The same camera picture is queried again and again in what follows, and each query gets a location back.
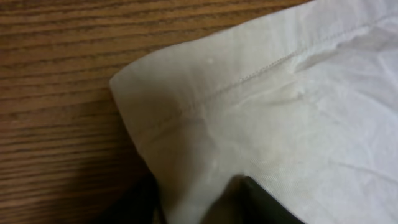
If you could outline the beige shorts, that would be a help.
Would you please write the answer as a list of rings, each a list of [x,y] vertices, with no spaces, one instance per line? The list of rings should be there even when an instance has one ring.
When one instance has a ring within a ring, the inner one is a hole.
[[[396,0],[310,1],[109,85],[169,223],[200,223],[238,174],[305,223],[397,222]]]

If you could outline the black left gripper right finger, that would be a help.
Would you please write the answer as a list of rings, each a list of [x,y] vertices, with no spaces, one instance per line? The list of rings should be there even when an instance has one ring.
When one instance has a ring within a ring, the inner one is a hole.
[[[201,219],[202,224],[303,224],[252,177],[236,175]]]

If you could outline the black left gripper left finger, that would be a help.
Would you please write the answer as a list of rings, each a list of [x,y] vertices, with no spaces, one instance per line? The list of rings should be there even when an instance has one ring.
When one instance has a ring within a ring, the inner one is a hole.
[[[158,206],[157,182],[152,174],[148,174],[98,215],[93,224],[151,224]]]

